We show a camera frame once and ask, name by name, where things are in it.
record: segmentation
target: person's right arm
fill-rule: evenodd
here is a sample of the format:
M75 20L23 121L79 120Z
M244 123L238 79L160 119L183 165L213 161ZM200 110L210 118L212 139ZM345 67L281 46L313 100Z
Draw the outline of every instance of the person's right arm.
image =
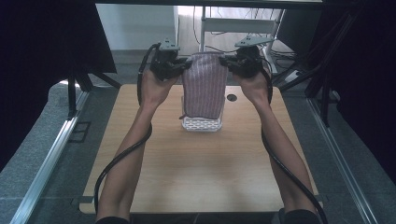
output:
M259 73L252 78L241 78L238 75L233 75L233 77L240 84L249 101L255 106L262 123L262 130L271 149L282 163L312 192L304 162L278 123L268 102L267 83L264 76ZM285 206L285 212L304 209L316 213L314 205L304 193L272 159L270 161Z

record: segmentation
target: folded cloth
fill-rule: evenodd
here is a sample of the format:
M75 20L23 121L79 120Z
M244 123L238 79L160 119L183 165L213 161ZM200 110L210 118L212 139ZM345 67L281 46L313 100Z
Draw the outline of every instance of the folded cloth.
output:
M182 76L184 117L218 119L224 107L228 69L220 65L221 52L192 54L190 69Z

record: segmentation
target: gray fabric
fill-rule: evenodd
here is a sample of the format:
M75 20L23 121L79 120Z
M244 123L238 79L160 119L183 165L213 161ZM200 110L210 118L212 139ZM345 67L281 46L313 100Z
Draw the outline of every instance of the gray fabric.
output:
M190 118L218 119L224 106L224 93L228 69L221 66L220 52L192 54L190 69L185 70L182 81L184 88L184 116Z

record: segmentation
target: white plastic basket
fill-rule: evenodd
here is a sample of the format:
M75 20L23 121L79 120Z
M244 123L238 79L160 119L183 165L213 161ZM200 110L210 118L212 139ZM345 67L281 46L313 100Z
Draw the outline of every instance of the white plastic basket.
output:
M183 96L181 97L181 110L184 115L184 101ZM189 132L217 132L222 126L222 113L224 105L221 109L218 119L203 119L203 118L189 118L184 117L181 121L183 128Z

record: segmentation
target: wooden table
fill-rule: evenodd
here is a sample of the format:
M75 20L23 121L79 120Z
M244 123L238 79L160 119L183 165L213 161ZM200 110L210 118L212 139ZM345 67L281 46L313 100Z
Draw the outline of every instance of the wooden table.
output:
M227 87L226 96L234 94L237 100L226 100L223 126L216 133L193 133L182 128L178 119L182 94L182 86L174 86L154 116L153 134L146 144L131 212L274 212L283 207L262 145L259 117L240 87ZM93 196L96 179L114 157L137 108L136 85L122 86L83 194L85 198ZM274 90L272 108L305 161L278 89ZM91 200L79 208L84 213L94 213Z

